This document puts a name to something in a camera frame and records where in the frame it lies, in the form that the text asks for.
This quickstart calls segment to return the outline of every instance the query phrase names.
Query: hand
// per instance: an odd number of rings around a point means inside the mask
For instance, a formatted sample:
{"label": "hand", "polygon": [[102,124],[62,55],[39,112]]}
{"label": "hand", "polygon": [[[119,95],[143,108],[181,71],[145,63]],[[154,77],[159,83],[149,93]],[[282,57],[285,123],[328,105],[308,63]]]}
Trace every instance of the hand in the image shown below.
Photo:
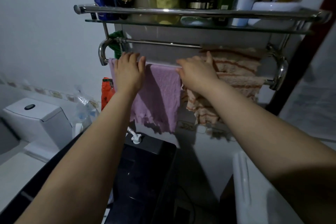
{"label": "hand", "polygon": [[137,62],[139,55],[139,53],[123,52],[114,64],[115,82],[118,91],[130,94],[132,97],[136,96],[145,79],[146,58],[141,57]]}
{"label": "hand", "polygon": [[190,90],[205,95],[207,88],[218,80],[215,69],[212,66],[212,56],[207,52],[207,60],[204,62],[199,56],[176,60],[182,68],[177,68],[183,84]]}

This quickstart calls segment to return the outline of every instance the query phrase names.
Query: cable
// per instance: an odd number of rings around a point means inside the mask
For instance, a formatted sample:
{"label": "cable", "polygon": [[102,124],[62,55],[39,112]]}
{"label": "cable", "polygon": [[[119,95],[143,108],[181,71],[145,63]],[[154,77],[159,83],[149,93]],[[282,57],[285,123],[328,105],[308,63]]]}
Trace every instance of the cable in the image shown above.
{"label": "cable", "polygon": [[191,206],[192,206],[192,210],[193,210],[193,212],[194,212],[194,218],[193,218],[191,224],[194,224],[195,221],[196,221],[196,209],[195,209],[195,205],[194,205],[194,203],[191,201],[191,199],[190,199],[188,193],[186,192],[186,190],[185,190],[181,185],[178,185],[178,187],[179,187],[180,189],[183,190],[183,192],[184,192],[185,195],[187,196],[187,198],[188,198],[188,200],[189,200],[189,202],[190,202],[190,204],[191,204]]}

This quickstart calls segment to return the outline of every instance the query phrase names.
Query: towel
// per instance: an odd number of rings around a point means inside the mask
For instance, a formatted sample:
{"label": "towel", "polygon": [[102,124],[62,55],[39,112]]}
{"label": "towel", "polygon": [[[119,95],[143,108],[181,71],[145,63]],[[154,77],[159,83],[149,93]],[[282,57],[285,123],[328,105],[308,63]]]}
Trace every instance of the towel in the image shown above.
{"label": "towel", "polygon": [[[231,85],[248,99],[257,102],[258,93],[266,78],[255,76],[260,59],[265,55],[263,50],[254,48],[208,48],[211,50],[214,68],[220,80]],[[195,124],[223,123],[219,115],[207,99],[187,89],[182,102],[187,102],[187,110],[194,112]]]}
{"label": "towel", "polygon": [[[112,78],[115,59],[109,59]],[[180,106],[181,79],[175,67],[147,64],[145,82],[131,108],[131,119],[139,124],[154,124],[162,132],[174,132]]]}

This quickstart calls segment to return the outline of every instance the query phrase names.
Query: glass shelf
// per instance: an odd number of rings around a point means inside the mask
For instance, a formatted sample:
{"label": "glass shelf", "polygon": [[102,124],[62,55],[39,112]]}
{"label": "glass shelf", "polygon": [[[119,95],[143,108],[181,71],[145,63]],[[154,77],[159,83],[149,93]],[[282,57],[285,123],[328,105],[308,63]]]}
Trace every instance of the glass shelf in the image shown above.
{"label": "glass shelf", "polygon": [[246,27],[235,27],[235,26],[220,26],[215,25],[213,22],[210,25],[184,25],[181,22],[176,24],[160,24],[158,22],[140,22],[134,21],[130,18],[126,20],[115,20],[115,21],[102,21],[102,20],[92,20],[87,19],[86,22],[98,22],[98,23],[112,23],[112,24],[124,24],[124,25],[140,25],[140,26],[156,26],[156,27],[172,27],[172,28],[200,28],[200,29],[216,29],[216,30],[230,30],[230,31],[247,31],[247,32],[265,32],[265,33],[280,33],[280,34],[297,34],[297,35],[312,35],[311,30],[295,30],[295,29],[262,29],[254,28],[251,26]]}

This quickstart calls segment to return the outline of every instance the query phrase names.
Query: flush button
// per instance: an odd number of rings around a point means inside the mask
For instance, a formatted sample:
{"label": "flush button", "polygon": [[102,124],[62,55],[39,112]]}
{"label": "flush button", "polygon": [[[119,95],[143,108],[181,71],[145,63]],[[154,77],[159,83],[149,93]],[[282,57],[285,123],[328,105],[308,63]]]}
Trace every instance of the flush button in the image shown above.
{"label": "flush button", "polygon": [[34,104],[31,104],[31,105],[27,105],[24,109],[25,110],[30,110],[30,109],[33,109],[35,107]]}

